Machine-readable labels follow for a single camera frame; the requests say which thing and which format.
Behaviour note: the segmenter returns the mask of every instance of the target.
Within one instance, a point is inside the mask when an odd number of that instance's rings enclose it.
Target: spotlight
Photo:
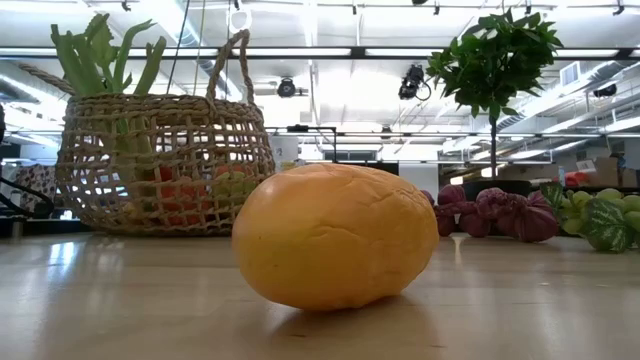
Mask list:
[[[604,89],[594,91],[593,96],[597,98],[609,97],[609,96],[615,95],[617,92],[618,92],[618,87],[616,86],[616,84],[612,84],[607,86]]]
[[[278,95],[280,97],[293,97],[296,94],[296,86],[291,78],[284,78],[278,86]]]
[[[425,99],[420,99],[416,96],[422,85],[425,85],[429,89],[429,96]],[[411,68],[407,71],[407,75],[402,79],[398,96],[400,100],[411,100],[415,97],[421,101],[426,101],[431,97],[431,88],[424,82],[424,71],[421,65],[411,65]]]
[[[613,16],[618,16],[624,12],[624,5],[622,5],[622,0],[618,0],[618,10],[613,13]]]
[[[391,131],[391,126],[389,125],[385,125],[382,127],[382,131],[380,131],[381,133],[390,133]],[[389,140],[391,139],[391,136],[381,136],[380,139],[382,140]]]

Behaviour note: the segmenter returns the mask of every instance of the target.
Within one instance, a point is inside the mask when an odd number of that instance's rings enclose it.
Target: wicker basket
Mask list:
[[[214,93],[239,40],[248,104],[216,100]],[[274,173],[253,101],[248,41],[249,32],[241,31],[221,49],[206,98],[112,94],[69,100],[56,179],[83,223],[134,235],[231,230],[249,193]],[[129,132],[119,132],[122,126]]]

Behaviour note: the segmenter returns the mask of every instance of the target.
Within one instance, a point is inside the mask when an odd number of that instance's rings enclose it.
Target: basket handle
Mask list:
[[[18,67],[21,70],[29,73],[29,75],[35,76],[38,79],[46,82],[47,84],[57,87],[62,92],[65,92],[71,96],[74,96],[76,94],[76,92],[73,90],[71,85],[69,85],[69,83],[66,80],[60,79],[57,76],[53,76],[48,72],[42,71],[37,67],[29,64],[19,62],[19,63],[16,63],[16,65],[18,65]]]
[[[213,103],[213,99],[216,98],[216,84],[218,83],[218,79],[220,78],[220,73],[224,69],[227,60],[229,59],[231,50],[238,41],[242,40],[242,42],[240,43],[240,70],[242,71],[244,84],[247,87],[247,100],[249,104],[255,106],[253,98],[253,83],[251,82],[251,78],[249,77],[249,67],[247,66],[247,45],[249,44],[249,37],[249,30],[240,30],[239,32],[234,34],[231,39],[229,39],[225,46],[220,49],[220,53],[218,54],[218,58],[216,59],[216,64],[213,68],[213,73],[211,74],[211,79],[209,80],[209,86],[207,87],[207,99],[210,100],[211,103]]]

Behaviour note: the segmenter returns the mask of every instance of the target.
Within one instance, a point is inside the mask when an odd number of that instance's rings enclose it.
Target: celery stalk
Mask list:
[[[136,86],[135,94],[146,95],[149,93],[151,85],[153,85],[153,81],[156,79],[156,76],[158,76],[158,71],[160,71],[160,62],[162,61],[162,54],[164,54],[166,47],[167,39],[165,39],[164,36],[160,36],[151,54],[149,54],[149,46],[147,46],[147,63],[142,71],[142,76],[140,76],[138,86]]]
[[[87,95],[88,89],[82,80],[82,74],[78,73],[78,69],[81,69],[82,66],[73,51],[73,39],[68,35],[60,36],[57,25],[51,25],[51,39],[56,44],[56,54],[60,65],[62,65],[67,80],[76,91],[76,95]]]
[[[151,20],[147,20],[142,24],[135,25],[131,29],[127,30],[124,34],[124,38],[122,39],[122,46],[120,47],[120,51],[118,51],[118,59],[116,60],[116,68],[113,73],[114,81],[118,82],[118,86],[122,87],[123,79],[124,79],[124,66],[127,63],[127,58],[129,57],[129,50],[131,50],[131,45],[133,43],[133,38],[141,31],[145,31],[152,27],[155,24],[151,23]]]
[[[89,46],[87,45],[84,35],[73,36],[73,46],[75,47],[78,57],[80,58],[80,63],[82,64],[82,68],[80,70],[84,75],[83,80],[89,87],[91,93],[99,94],[104,92],[105,89],[104,86],[102,86],[102,81],[100,81],[98,68],[96,67],[96,63],[91,59]]]

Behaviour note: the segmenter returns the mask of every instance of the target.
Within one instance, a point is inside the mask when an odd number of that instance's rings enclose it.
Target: tree trunk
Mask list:
[[[496,126],[497,119],[489,118],[491,122],[491,179],[495,180],[497,176],[496,172]]]

